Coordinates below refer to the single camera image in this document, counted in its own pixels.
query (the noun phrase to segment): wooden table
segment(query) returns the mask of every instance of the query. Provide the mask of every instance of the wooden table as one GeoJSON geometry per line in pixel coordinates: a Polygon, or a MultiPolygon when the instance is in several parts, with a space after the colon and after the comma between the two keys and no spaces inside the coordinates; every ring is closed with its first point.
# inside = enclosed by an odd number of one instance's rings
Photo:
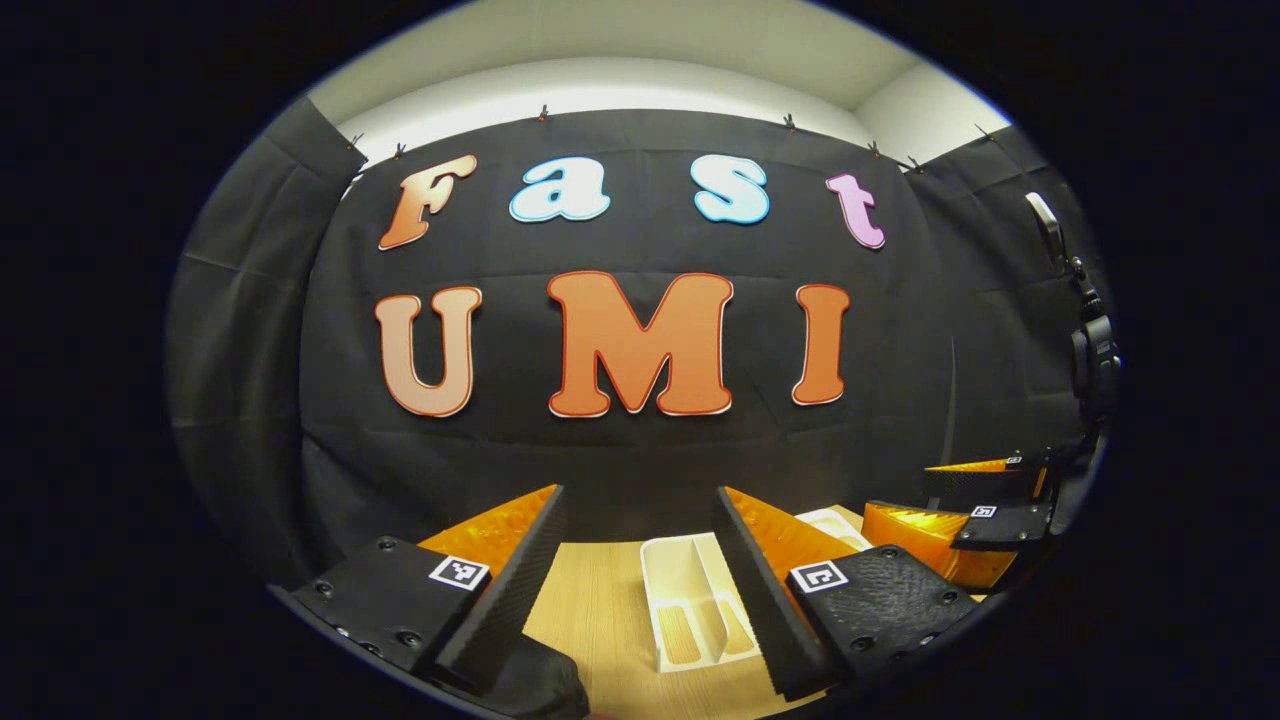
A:
{"type": "MultiPolygon", "coordinates": [[[[833,506],[861,530],[863,519],[833,506]]],[[[563,543],[525,624],[525,634],[577,662],[593,712],[620,720],[755,719],[795,702],[774,694],[764,657],[658,673],[641,542],[563,543]]],[[[974,596],[982,600],[983,596],[974,596]]]]}

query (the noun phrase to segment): letter m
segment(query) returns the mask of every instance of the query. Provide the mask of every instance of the letter m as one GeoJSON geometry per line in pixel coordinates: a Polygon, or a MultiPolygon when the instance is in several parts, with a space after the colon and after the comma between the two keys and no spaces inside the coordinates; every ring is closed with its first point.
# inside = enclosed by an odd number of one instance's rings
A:
{"type": "Polygon", "coordinates": [[[690,273],[667,288],[649,327],[640,319],[613,275],[567,273],[547,284],[564,313],[564,360],[561,391],[550,410],[561,418],[599,418],[609,396],[596,387],[595,361],[604,365],[628,413],[649,400],[662,366],[671,361],[667,389],[658,409],[667,415],[716,415],[732,396],[721,377],[721,324],[733,283],[719,275],[690,273]]]}

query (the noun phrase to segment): white wall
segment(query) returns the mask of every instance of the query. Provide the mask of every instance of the white wall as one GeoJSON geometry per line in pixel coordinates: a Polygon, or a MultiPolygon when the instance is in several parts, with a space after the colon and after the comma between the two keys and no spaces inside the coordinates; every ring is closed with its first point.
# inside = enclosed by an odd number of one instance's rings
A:
{"type": "Polygon", "coordinates": [[[1000,110],[970,88],[922,63],[876,91],[854,111],[881,152],[910,164],[924,164],[982,133],[1009,127],[1000,110]]]}
{"type": "Polygon", "coordinates": [[[640,58],[544,60],[472,73],[424,87],[342,122],[346,137],[370,164],[396,154],[396,143],[428,142],[547,111],[700,110],[782,123],[791,113],[808,131],[867,146],[872,133],[849,110],[740,73],[640,58]]]}

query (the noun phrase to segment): orange letter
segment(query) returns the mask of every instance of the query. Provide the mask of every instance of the orange letter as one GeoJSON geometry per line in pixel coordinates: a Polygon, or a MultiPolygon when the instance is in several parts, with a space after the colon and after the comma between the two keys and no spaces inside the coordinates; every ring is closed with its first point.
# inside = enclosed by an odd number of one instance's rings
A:
{"type": "Polygon", "coordinates": [[[422,209],[430,210],[433,215],[439,213],[449,201],[449,193],[453,192],[451,176],[465,178],[474,169],[476,169],[476,156],[463,155],[404,178],[404,182],[401,183],[401,187],[404,188],[404,192],[401,193],[401,204],[396,206],[392,227],[378,243],[378,249],[399,247],[426,234],[428,223],[422,219],[422,209]]]}
{"type": "Polygon", "coordinates": [[[374,315],[383,328],[383,374],[396,402],[430,418],[447,418],[466,407],[471,400],[471,311],[480,301],[474,287],[451,287],[431,299],[431,309],[440,314],[444,345],[444,379],[438,386],[422,383],[413,370],[413,318],[422,302],[412,295],[397,295],[378,304],[374,315]]]}
{"type": "Polygon", "coordinates": [[[640,325],[622,288],[608,273],[566,273],[547,283],[564,311],[564,372],[552,413],[561,418],[599,418],[609,396],[595,387],[595,359],[628,413],[649,400],[658,373],[671,360],[658,409],[667,415],[716,415],[732,396],[721,379],[721,320],[733,283],[719,275],[676,278],[649,327],[640,325]]]}
{"type": "Polygon", "coordinates": [[[840,379],[840,318],[849,309],[849,295],[829,284],[806,284],[796,291],[804,307],[804,374],[791,388],[796,405],[835,402],[845,395],[840,379]]]}

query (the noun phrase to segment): white ceiling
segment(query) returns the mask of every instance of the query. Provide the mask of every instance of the white ceiling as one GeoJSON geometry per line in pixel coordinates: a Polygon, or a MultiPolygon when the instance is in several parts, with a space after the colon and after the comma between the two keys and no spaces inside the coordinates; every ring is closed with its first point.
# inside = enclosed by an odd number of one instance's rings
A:
{"type": "Polygon", "coordinates": [[[334,124],[465,74],[563,58],[655,58],[758,77],[855,110],[920,64],[803,0],[477,0],[338,70],[310,96],[334,124]]]}

